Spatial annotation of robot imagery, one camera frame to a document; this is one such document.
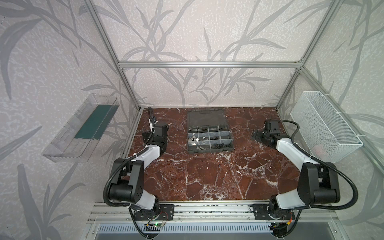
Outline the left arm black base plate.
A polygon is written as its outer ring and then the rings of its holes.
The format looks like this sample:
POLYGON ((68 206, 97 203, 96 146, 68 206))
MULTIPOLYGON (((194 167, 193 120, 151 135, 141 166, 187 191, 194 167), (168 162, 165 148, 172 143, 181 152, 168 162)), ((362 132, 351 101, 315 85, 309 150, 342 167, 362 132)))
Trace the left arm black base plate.
POLYGON ((137 221, 157 219, 161 221, 173 220, 175 205, 173 204, 155 204, 151 210, 134 211, 134 218, 137 221))

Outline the grey compartment organizer box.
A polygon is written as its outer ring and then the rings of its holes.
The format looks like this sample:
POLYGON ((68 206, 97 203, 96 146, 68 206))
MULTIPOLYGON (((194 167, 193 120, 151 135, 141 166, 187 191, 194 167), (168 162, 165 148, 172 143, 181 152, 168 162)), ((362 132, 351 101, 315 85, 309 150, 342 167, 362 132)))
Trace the grey compartment organizer box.
POLYGON ((235 148, 223 109, 189 111, 187 133, 189 154, 231 152, 235 148))

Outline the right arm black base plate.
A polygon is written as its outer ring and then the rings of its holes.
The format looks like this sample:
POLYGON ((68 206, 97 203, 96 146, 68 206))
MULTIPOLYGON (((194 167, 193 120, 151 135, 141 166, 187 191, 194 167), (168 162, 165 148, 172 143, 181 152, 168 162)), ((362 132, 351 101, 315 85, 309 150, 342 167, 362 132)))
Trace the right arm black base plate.
POLYGON ((296 216, 293 210, 283 210, 279 207, 271 207, 269 204, 253 204, 249 210, 254 214, 255 220, 291 221, 296 216))

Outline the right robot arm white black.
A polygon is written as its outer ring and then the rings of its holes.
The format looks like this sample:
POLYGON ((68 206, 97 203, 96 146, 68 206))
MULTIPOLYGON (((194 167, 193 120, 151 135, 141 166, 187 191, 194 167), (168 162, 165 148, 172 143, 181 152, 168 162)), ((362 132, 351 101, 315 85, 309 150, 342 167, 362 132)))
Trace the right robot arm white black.
POLYGON ((306 209, 345 210, 355 205, 359 198, 355 183, 332 163, 326 163, 301 148, 294 138, 300 130, 291 136, 282 134, 280 121, 266 120, 262 130, 254 130, 251 139, 286 156, 300 171, 297 188, 274 195, 268 204, 268 213, 275 217, 283 211, 302 211, 306 209), (339 177, 351 187, 353 195, 346 204, 338 205, 341 199, 339 177))

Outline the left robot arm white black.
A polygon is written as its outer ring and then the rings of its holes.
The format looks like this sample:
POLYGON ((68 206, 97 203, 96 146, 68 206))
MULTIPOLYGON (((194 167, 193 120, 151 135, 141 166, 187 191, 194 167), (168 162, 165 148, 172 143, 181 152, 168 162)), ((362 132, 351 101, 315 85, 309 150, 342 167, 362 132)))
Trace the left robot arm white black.
POLYGON ((158 214, 158 198, 144 189, 145 168, 166 151, 168 130, 169 125, 166 123, 153 124, 151 132, 144 135, 145 147, 141 151, 127 159, 114 161, 103 190, 105 204, 111 207, 133 207, 158 214))

